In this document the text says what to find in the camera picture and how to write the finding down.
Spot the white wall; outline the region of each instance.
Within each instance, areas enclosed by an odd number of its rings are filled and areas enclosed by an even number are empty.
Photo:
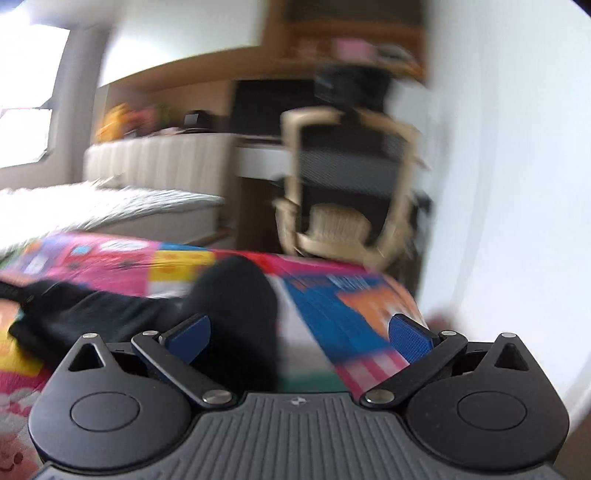
[[[591,19],[570,0],[433,0],[440,195],[418,296],[473,340],[525,340],[591,399]]]
[[[128,0],[100,84],[186,57],[260,42],[265,0]]]
[[[100,58],[108,31],[103,27],[73,29],[56,80],[50,131],[53,152],[38,163],[0,169],[0,189],[35,188],[70,183],[81,178],[82,160],[89,145],[92,108]]]

